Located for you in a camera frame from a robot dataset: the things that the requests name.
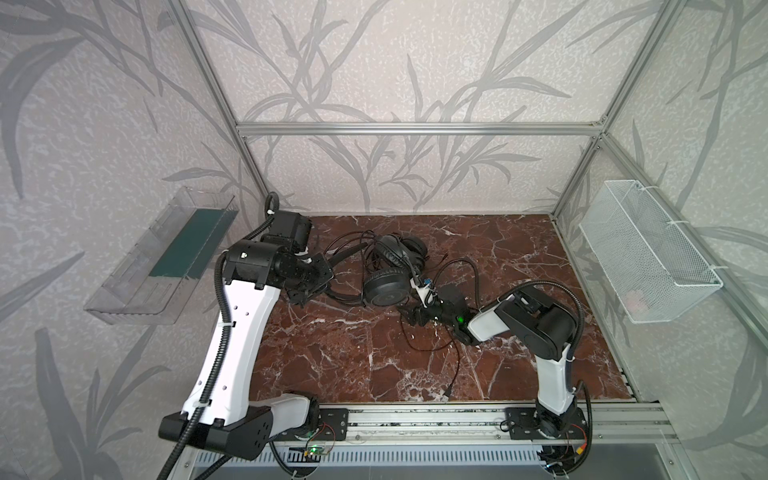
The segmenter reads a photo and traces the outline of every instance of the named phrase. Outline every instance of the red marble surface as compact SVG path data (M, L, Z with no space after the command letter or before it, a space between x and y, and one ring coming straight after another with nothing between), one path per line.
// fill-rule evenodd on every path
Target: red marble surface
M483 304L511 286L531 279L558 280L584 300L571 264L545 215L314 217L310 252L351 230L399 232L422 238L429 247L427 267L445 253L472 258L481 273ZM334 289L359 292L359 256L337 267ZM451 265L441 284L457 283L473 303L472 269ZM568 305L559 290L545 290ZM431 349L449 340L442 326L403 329L411 344ZM344 307L322 296L304 309L280 300L264 331L250 384L252 400L287 390L317 393L321 402L438 401L456 371L456 349L411 349L394 307ZM538 380L533 356L509 334L477 347L459 344L461 368L451 400L533 400ZM626 399L605 339L588 311L587 325L573 363L593 398Z

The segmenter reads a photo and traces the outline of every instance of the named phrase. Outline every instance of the ventilation grille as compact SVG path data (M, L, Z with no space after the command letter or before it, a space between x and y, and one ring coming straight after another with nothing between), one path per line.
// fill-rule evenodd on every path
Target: ventilation grille
M288 452L287 447L277 447L290 466L311 466L319 462L327 466L390 466L390 465L541 465L537 452L541 446L533 445L383 445L335 447L328 456L303 457L302 452ZM196 467L207 467L221 455L200 452ZM232 458L225 466L275 467L277 463L269 449L255 460Z

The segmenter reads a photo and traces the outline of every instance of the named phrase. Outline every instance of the leaf pattern wallpaper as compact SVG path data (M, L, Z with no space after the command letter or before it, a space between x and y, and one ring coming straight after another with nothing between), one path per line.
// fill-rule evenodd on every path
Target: leaf pattern wallpaper
M661 5L188 3L240 122L596 121ZM587 140L275 136L249 144L270 188L296 210L520 213L551 211L552 192L562 191Z
M768 278L768 2L689 1L611 128L764 306ZM644 399L659 399L700 478L768 469L768 356L718 295L669 323L628 321L578 229L607 154L558 218L592 306Z
M182 185L262 199L162 2L0 2L0 478L148 478L194 383L211 273L173 326L83 310Z

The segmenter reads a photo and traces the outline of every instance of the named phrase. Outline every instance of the white wire mesh basket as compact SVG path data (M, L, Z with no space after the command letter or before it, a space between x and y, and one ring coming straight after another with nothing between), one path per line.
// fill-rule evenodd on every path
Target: white wire mesh basket
M632 323L669 322L723 281L636 180L609 180L579 226Z

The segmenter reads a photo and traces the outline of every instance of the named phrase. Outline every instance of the black mounting plate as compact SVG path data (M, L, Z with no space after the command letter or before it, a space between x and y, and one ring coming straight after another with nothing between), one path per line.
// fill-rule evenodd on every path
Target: black mounting plate
M327 423L330 425L330 427L333 429L333 432L336 433L336 441L341 442L342 440L346 440L346 429L349 423L349 410L348 409L320 409L320 418L319 418L319 425L322 425L323 423ZM330 430L326 429L325 432L321 433L320 436L317 437L318 440L332 440L333 439L333 433L331 433ZM274 440L278 442L295 442L298 439L294 434L292 433L285 433L281 432L279 433Z
M535 407L522 408L522 407L510 407L504 409L504 416L507 419L507 426L509 427L509 438L512 440L552 440L545 437L538 431L538 426L534 414L536 413ZM576 409L574 417L571 423L579 425L584 431L587 429L587 421L584 420L584 413L581 409ZM565 431L568 434L568 438L563 435L560 440L564 442L567 440L581 440L584 441L584 433L574 427L568 426L568 430Z

